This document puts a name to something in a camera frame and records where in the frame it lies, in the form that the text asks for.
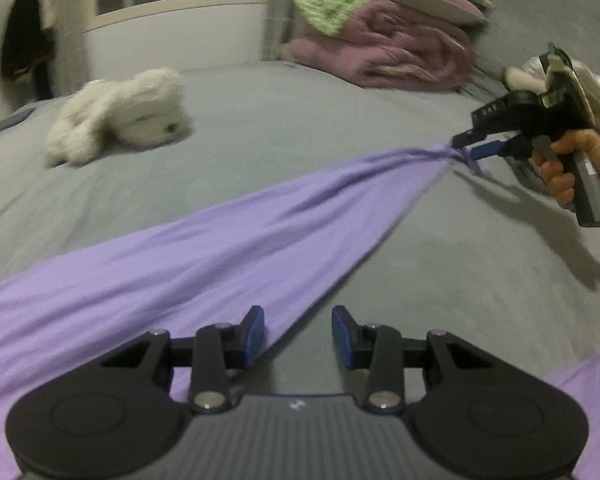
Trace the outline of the person right hand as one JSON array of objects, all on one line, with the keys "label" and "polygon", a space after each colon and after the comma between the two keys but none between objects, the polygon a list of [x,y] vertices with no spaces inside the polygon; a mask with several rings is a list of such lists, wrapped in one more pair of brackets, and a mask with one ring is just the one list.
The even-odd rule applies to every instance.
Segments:
[{"label": "person right hand", "polygon": [[[550,144],[557,155],[580,151],[588,155],[600,178],[600,134],[593,129],[569,130],[559,140]],[[541,151],[534,150],[532,159],[540,168],[547,191],[562,208],[568,208],[574,199],[574,175],[564,169],[557,159],[549,160]]]}]

